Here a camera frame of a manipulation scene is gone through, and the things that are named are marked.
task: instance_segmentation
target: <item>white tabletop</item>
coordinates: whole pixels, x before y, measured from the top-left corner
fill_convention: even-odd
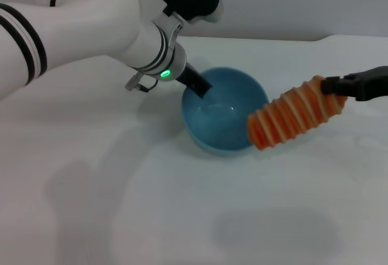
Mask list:
[[[270,99],[388,65],[388,38],[181,43],[199,70],[245,70]],[[182,86],[129,93],[132,74],[88,59],[0,104],[1,265],[387,264],[387,99],[350,99],[296,141],[219,158],[185,132]]]

